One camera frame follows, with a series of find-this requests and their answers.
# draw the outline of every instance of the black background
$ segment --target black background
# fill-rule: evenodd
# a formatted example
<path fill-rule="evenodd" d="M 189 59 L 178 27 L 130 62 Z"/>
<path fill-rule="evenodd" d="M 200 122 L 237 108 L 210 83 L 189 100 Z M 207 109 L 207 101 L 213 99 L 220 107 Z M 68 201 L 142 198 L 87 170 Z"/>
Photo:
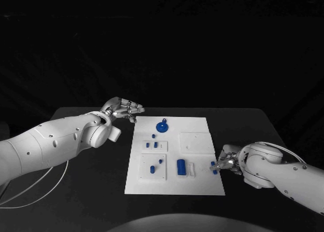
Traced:
<path fill-rule="evenodd" d="M 58 107 L 259 108 L 324 169 L 324 1 L 0 5 L 0 120 Z"/>

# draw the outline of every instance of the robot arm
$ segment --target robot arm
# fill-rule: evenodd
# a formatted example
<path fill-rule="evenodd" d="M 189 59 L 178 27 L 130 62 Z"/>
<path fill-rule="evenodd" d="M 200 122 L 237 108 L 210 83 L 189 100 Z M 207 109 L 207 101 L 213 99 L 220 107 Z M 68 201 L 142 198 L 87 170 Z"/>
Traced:
<path fill-rule="evenodd" d="M 243 148 L 224 145 L 210 169 L 243 174 L 243 181 L 257 189 L 276 187 L 290 200 L 324 215 L 324 170 L 303 162 L 280 163 L 280 159 L 280 151 L 266 143 Z"/>
<path fill-rule="evenodd" d="M 60 165 L 80 151 L 97 148 L 109 139 L 116 141 L 120 130 L 112 126 L 116 118 L 136 122 L 132 114 L 142 105 L 112 98 L 100 111 L 41 123 L 18 136 L 0 141 L 0 185 L 19 175 Z"/>

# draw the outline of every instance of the robotic hand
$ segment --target robotic hand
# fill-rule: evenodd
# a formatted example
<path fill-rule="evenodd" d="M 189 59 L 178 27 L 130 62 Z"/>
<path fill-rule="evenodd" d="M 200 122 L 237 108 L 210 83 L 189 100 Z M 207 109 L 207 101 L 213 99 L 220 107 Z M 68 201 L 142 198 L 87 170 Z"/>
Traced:
<path fill-rule="evenodd" d="M 0 141 L 0 185 L 28 172 L 60 165 L 81 150 L 97 148 L 106 139 L 115 142 L 120 130 L 112 122 L 128 118 L 135 123 L 132 114 L 143 111 L 142 105 L 115 97 L 100 111 L 44 122 Z"/>
<path fill-rule="evenodd" d="M 290 153 L 299 162 L 282 162 L 282 152 Z M 243 174 L 243 181 L 254 188 L 273 188 L 306 208 L 324 215 L 324 170 L 305 164 L 283 147 L 256 142 L 244 147 L 224 145 L 217 164 L 210 170 L 228 169 Z"/>

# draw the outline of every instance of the cable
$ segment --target cable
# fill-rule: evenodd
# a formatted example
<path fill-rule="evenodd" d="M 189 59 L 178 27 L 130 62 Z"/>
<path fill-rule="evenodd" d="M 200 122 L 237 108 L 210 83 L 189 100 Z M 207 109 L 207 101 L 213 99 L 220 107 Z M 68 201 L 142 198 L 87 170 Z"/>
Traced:
<path fill-rule="evenodd" d="M 66 170 L 67 170 L 67 165 L 68 165 L 68 161 L 66 162 L 64 172 L 63 172 L 63 175 L 61 175 L 60 180 L 58 180 L 57 184 L 54 185 L 54 187 L 58 185 L 58 183 L 60 183 L 60 181 L 61 181 L 61 178 L 63 178 L 64 173 L 66 173 Z M 6 203 L 8 201 L 11 201 L 11 200 L 12 200 L 15 197 L 18 197 L 27 190 L 30 190 L 30 189 L 34 187 L 34 185 L 40 182 L 40 180 L 44 178 L 44 176 L 45 176 L 47 173 L 51 171 L 51 169 L 53 169 L 53 167 L 51 167 L 50 170 L 45 172 L 45 174 L 43 175 L 43 177 L 35 181 L 35 183 L 34 183 L 21 193 L 18 193 L 18 194 L 17 194 L 14 197 L 11 197 L 6 201 L 4 201 L 2 203 L 0 203 L 0 205 L 2 205 L 4 203 Z M 43 198 L 47 196 L 47 194 L 44 194 L 34 202 L 37 202 L 40 199 L 43 199 Z M 18 207 L 0 207 L 0 209 L 17 209 L 17 208 L 22 208 L 22 207 L 31 205 L 34 202 L 31 202 L 31 203 L 27 204 L 27 205 L 18 206 Z"/>
<path fill-rule="evenodd" d="M 305 163 L 303 160 L 302 160 L 302 158 L 292 151 L 289 151 L 287 149 L 285 149 L 282 146 L 279 146 L 276 144 L 272 144 L 272 143 L 267 143 L 267 142 L 256 142 L 256 143 L 257 144 L 266 144 L 266 145 L 274 146 L 276 148 L 279 148 L 280 150 L 283 150 L 285 152 L 287 152 L 298 159 L 298 161 L 300 163 Z"/>

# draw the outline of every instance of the white platform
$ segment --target white platform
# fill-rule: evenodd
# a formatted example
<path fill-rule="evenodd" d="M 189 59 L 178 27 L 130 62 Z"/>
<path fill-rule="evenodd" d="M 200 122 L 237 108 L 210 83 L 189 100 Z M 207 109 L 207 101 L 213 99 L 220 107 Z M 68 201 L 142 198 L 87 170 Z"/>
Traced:
<path fill-rule="evenodd" d="M 162 119 L 166 119 L 168 131 L 159 133 L 155 130 L 155 125 Z M 125 194 L 159 194 L 159 195 L 221 195 L 224 196 L 224 189 L 220 179 L 220 174 L 213 174 L 210 171 L 210 162 L 215 162 L 214 146 L 213 141 L 208 140 L 210 134 L 204 136 L 204 146 L 213 148 L 211 154 L 204 152 L 184 154 L 181 153 L 179 145 L 179 133 L 208 133 L 208 126 L 205 118 L 202 117 L 148 117 L 138 116 L 132 146 L 129 154 L 129 167 L 125 185 Z M 143 150 L 143 141 L 152 142 L 166 142 L 166 152 L 153 151 L 146 153 Z M 140 156 L 143 155 L 165 155 L 165 181 L 159 181 L 158 177 L 155 180 L 145 178 L 140 180 L 140 173 L 146 172 L 149 175 L 149 165 L 146 164 L 143 170 L 140 166 Z M 187 172 L 187 177 L 176 177 L 176 160 L 185 160 L 185 166 L 188 163 L 194 164 L 194 177 L 189 177 Z"/>

